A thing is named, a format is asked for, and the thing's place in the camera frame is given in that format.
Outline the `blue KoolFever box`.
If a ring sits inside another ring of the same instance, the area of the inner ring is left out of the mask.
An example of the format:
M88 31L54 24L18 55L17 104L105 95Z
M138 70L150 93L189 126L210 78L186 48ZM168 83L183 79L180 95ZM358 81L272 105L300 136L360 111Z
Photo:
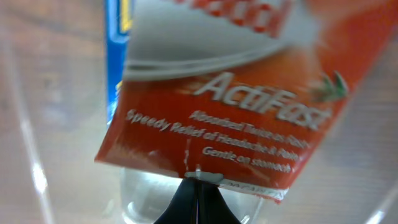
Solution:
M106 113L110 124L118 105L123 63L132 28L133 0L105 0L104 46L106 53Z

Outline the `red Panadol ActiFast box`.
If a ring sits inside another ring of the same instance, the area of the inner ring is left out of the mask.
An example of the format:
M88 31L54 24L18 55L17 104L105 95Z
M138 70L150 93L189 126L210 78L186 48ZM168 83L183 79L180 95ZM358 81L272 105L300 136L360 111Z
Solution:
M134 5L98 162L285 197L397 26L397 2Z

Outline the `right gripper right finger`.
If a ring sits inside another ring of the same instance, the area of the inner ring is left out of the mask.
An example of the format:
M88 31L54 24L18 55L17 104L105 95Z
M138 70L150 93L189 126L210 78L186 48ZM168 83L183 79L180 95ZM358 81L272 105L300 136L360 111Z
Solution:
M199 181L197 186L198 224L240 224L217 185Z

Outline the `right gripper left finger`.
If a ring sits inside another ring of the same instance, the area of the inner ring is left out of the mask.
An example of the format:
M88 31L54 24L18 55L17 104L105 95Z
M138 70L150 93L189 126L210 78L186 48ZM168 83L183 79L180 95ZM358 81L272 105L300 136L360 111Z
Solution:
M154 224L196 224L197 190L195 179L183 179L169 206Z

